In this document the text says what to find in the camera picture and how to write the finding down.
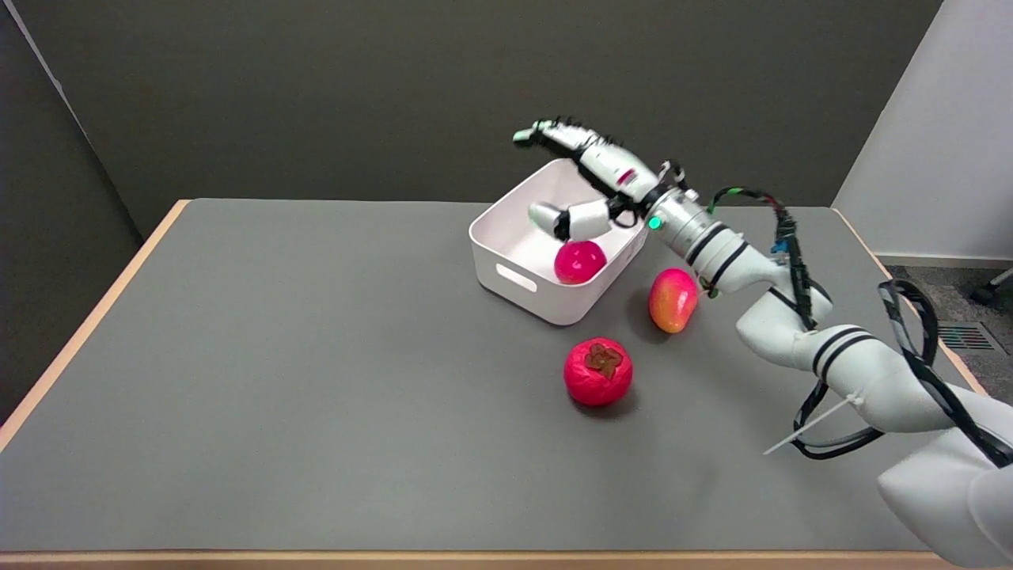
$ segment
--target mango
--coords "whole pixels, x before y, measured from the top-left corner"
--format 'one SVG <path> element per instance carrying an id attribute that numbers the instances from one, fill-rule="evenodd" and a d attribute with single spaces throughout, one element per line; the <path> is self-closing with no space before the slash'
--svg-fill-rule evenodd
<path id="1" fill-rule="evenodd" d="M 685 270 L 669 267 L 657 273 L 650 288 L 647 309 L 658 329 L 674 335 L 681 333 L 697 306 L 697 282 Z"/>

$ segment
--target floor vent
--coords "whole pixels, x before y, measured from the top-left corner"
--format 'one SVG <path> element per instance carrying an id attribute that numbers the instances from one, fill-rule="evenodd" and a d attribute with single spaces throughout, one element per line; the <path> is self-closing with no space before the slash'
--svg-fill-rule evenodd
<path id="1" fill-rule="evenodd" d="M 939 340 L 958 353 L 1006 354 L 981 323 L 939 322 Z"/>

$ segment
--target red fruit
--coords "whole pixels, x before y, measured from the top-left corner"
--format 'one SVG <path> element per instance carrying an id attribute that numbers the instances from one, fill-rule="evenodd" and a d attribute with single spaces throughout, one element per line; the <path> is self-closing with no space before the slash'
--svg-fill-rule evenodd
<path id="1" fill-rule="evenodd" d="M 556 277 L 566 284 L 587 282 L 605 266 L 605 251 L 594 241 L 567 241 L 556 253 Z"/>
<path id="2" fill-rule="evenodd" d="M 696 306 L 697 283 L 690 273 L 671 267 L 654 278 L 647 308 L 658 329 L 669 334 L 681 333 Z"/>
<path id="3" fill-rule="evenodd" d="M 626 395 L 633 382 L 633 360 L 616 341 L 598 337 L 570 350 L 563 381 L 573 400 L 586 406 L 605 406 Z"/>

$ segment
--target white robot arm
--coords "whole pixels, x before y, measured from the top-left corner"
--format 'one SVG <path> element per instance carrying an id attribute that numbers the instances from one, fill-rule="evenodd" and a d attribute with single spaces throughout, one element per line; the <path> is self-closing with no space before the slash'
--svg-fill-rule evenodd
<path id="1" fill-rule="evenodd" d="M 532 203 L 532 220 L 556 238 L 591 239 L 607 232 L 620 214 L 632 211 L 697 271 L 708 290 L 733 294 L 755 282 L 770 283 L 736 329 L 764 360 L 815 375 L 815 388 L 795 417 L 795 429 L 807 425 L 828 389 L 869 424 L 833 441 L 812 442 L 798 435 L 791 443 L 806 457 L 836 458 L 888 432 L 946 430 L 882 474 L 880 494 L 902 522 L 947 561 L 965 567 L 1013 564 L 1013 408 L 935 376 L 935 314 L 912 283 L 887 280 L 879 288 L 901 353 L 859 327 L 819 330 L 819 322 L 833 307 L 830 296 L 809 278 L 794 221 L 769 194 L 741 187 L 719 192 L 745 193 L 771 203 L 778 220 L 772 251 L 782 258 L 761 253 L 711 217 L 695 201 L 696 192 L 678 165 L 671 168 L 670 184 L 665 179 L 668 167 L 655 174 L 611 137 L 571 119 L 535 121 L 515 134 L 514 142 L 543 146 L 571 159 L 604 195 L 566 209 Z M 921 352 L 904 327 L 900 297 L 908 298 L 923 319 Z"/>

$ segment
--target chair leg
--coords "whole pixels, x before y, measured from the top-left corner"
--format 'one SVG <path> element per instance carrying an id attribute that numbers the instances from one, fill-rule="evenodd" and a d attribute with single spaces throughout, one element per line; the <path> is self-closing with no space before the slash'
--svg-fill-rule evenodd
<path id="1" fill-rule="evenodd" d="M 988 283 L 985 284 L 985 288 L 975 291 L 975 293 L 970 295 L 970 299 L 985 306 L 991 304 L 996 299 L 996 290 L 998 290 L 1000 284 L 1002 284 L 1003 281 L 1010 276 L 1013 276 L 1013 267 L 1002 271 L 995 278 L 989 280 Z"/>

